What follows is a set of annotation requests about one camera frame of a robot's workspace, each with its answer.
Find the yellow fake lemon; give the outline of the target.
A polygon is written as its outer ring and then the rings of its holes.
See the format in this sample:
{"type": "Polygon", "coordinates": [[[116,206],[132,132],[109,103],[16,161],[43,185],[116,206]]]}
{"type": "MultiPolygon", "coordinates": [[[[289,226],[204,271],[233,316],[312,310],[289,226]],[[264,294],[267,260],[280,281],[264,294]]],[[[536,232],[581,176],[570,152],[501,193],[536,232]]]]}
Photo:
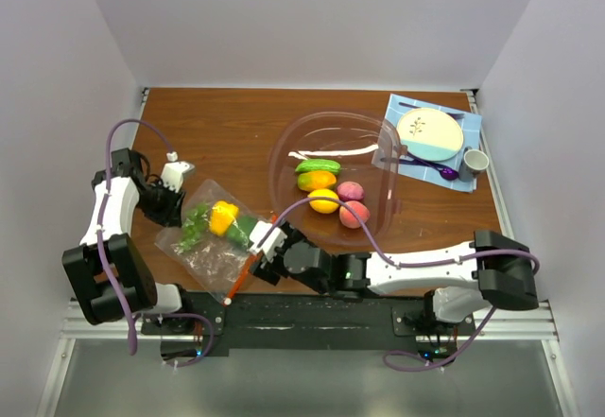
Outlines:
{"type": "Polygon", "coordinates": [[[319,214],[333,214],[339,208],[338,195],[330,189],[314,190],[308,194],[308,197],[311,199],[310,207],[319,214]]]}

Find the yellow fake pepper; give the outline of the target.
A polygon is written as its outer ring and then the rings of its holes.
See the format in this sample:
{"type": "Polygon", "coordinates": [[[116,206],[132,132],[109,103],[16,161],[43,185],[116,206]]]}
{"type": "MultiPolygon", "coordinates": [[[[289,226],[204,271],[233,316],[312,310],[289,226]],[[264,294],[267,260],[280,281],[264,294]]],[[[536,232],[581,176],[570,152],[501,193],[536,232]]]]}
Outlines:
{"type": "Polygon", "coordinates": [[[239,207],[225,200],[217,201],[211,210],[209,231],[224,236],[239,214],[239,207]]]}

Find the pink fake peach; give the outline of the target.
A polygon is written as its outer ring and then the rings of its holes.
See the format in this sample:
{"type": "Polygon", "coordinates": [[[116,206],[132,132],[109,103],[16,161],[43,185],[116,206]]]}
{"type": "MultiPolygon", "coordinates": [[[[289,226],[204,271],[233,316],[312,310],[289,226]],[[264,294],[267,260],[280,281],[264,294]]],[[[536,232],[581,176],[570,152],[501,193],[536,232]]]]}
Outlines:
{"type": "Polygon", "coordinates": [[[370,219],[370,210],[358,200],[346,201],[338,211],[339,221],[348,229],[359,229],[370,219]]]}

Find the green fake pepper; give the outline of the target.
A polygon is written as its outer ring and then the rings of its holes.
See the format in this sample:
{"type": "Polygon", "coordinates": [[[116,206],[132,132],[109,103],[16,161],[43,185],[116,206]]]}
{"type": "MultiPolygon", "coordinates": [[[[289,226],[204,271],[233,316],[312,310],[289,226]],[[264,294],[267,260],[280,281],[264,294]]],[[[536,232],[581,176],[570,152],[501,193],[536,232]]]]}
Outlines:
{"type": "Polygon", "coordinates": [[[251,245],[251,232],[258,223],[253,216],[238,216],[225,233],[225,238],[237,248],[246,251],[251,245]]]}

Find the orange yellow fake mango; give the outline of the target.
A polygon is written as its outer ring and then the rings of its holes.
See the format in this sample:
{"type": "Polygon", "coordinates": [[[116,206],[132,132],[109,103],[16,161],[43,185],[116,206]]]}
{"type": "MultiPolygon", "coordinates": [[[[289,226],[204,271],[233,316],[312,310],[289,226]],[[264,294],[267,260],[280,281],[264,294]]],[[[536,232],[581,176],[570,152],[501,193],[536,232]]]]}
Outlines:
{"type": "Polygon", "coordinates": [[[314,171],[300,174],[297,186],[300,190],[310,193],[317,189],[332,189],[337,183],[337,176],[327,171],[314,171]]]}

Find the clear zip top bag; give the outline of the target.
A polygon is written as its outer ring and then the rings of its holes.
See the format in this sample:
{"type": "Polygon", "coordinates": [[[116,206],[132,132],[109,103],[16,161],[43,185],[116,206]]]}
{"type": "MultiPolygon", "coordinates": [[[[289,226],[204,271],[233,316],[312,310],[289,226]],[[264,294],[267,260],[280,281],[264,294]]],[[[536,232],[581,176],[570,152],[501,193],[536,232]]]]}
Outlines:
{"type": "MultiPolygon", "coordinates": [[[[259,220],[271,221],[252,213],[242,202],[213,180],[206,180],[193,197],[185,204],[181,224],[186,213],[200,203],[207,203],[210,207],[209,221],[213,205],[225,200],[239,207],[238,216],[253,216],[259,220]]],[[[237,290],[242,286],[252,263],[262,257],[253,255],[237,248],[224,236],[217,236],[208,231],[202,236],[200,242],[190,251],[177,253],[175,246],[182,235],[182,226],[179,228],[165,228],[155,239],[155,245],[166,255],[180,262],[190,275],[220,304],[229,305],[237,290]]]]}

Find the green fake cucumber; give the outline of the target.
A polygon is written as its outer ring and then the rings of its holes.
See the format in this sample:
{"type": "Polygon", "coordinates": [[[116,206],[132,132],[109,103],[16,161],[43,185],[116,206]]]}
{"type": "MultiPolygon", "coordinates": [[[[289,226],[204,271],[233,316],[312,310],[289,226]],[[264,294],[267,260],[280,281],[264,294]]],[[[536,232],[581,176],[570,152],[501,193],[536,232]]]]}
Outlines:
{"type": "Polygon", "coordinates": [[[307,159],[300,162],[295,172],[303,174],[314,171],[327,171],[337,176],[340,173],[341,165],[339,162],[329,159],[307,159]]]}

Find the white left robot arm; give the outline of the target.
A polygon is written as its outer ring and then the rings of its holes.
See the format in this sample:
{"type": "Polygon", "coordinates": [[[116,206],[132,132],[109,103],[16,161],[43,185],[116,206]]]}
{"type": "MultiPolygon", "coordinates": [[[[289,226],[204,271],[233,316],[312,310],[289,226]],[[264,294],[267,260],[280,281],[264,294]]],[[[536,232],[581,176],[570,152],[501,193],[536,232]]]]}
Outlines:
{"type": "Polygon", "coordinates": [[[133,315],[163,315],[164,325],[175,334],[194,327],[196,311],[187,291],[180,285],[156,282],[131,237],[136,210],[161,227],[181,227],[183,184],[194,170],[191,163],[170,159],[161,174],[152,175],[145,155],[122,148],[111,153],[109,170],[95,173],[90,225],[79,245],[61,258],[88,323],[122,320],[120,292],[133,315]],[[105,272],[104,264],[113,270],[120,291],[110,279],[98,279],[105,272]]]}

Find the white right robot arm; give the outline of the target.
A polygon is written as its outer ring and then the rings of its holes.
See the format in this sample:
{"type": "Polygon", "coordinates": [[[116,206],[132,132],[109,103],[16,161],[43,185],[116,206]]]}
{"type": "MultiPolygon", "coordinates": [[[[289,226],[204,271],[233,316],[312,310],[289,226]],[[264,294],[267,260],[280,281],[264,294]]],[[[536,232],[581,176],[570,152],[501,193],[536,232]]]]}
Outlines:
{"type": "Polygon", "coordinates": [[[249,251],[253,276],[271,284],[291,278],[342,301],[425,288],[424,309],[413,323],[434,335],[489,306],[528,311],[539,305],[537,259],[526,245],[492,231],[441,250],[331,254],[289,225],[262,222],[252,230],[249,251]]]}

